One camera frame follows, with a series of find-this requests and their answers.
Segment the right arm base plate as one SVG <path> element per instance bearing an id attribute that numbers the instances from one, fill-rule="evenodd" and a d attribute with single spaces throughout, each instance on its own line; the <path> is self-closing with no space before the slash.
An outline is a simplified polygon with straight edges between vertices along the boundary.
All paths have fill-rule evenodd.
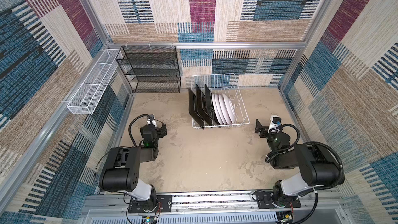
<path id="1" fill-rule="evenodd" d="M 256 190 L 252 193 L 252 199 L 257 202 L 259 209 L 272 208 L 300 208 L 301 203 L 298 197 L 282 195 L 278 200 L 274 200 L 272 191 Z"/>

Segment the floral square plate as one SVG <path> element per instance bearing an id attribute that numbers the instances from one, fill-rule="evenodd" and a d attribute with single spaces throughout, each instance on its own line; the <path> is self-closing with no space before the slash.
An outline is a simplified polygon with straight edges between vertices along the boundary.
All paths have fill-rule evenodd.
<path id="1" fill-rule="evenodd" d="M 197 96 L 197 105 L 198 105 L 198 112 L 199 115 L 203 118 L 204 122 L 207 126 L 212 126 L 212 118 L 208 114 L 207 106 L 205 102 L 205 95 L 200 89 L 198 85 L 195 85 L 196 96 Z"/>

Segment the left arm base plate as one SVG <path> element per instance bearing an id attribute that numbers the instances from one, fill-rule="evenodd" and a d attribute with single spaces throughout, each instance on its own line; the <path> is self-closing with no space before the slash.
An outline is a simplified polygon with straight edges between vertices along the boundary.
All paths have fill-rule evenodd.
<path id="1" fill-rule="evenodd" d="M 127 213 L 169 213 L 172 209 L 172 203 L 172 195 L 159 195 L 156 197 L 150 197 L 150 199 L 146 201 L 138 201 L 134 198 L 131 198 L 127 208 Z"/>

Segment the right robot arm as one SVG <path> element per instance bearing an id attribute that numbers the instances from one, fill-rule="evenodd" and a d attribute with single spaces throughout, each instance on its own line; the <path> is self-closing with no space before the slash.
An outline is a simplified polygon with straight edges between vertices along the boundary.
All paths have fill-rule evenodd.
<path id="1" fill-rule="evenodd" d="M 271 201 L 276 208 L 296 207 L 299 197 L 344 183 L 344 165 L 338 153 L 320 142 L 301 144 L 295 125 L 283 124 L 280 117 L 272 116 L 268 126 L 256 120 L 255 133 L 265 138 L 270 148 L 265 163 L 275 170 L 299 169 L 290 178 L 277 181 L 262 201 Z"/>

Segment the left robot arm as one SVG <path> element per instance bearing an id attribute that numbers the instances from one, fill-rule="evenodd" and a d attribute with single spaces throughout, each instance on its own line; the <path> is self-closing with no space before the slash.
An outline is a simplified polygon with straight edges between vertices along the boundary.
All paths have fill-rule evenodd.
<path id="1" fill-rule="evenodd" d="M 116 147 L 109 151 L 99 177 L 99 188 L 131 197 L 130 208 L 144 212 L 155 211 L 159 204 L 153 185 L 140 179 L 140 165 L 155 161 L 159 154 L 159 139 L 167 135 L 165 124 L 147 124 L 140 128 L 141 146 Z"/>

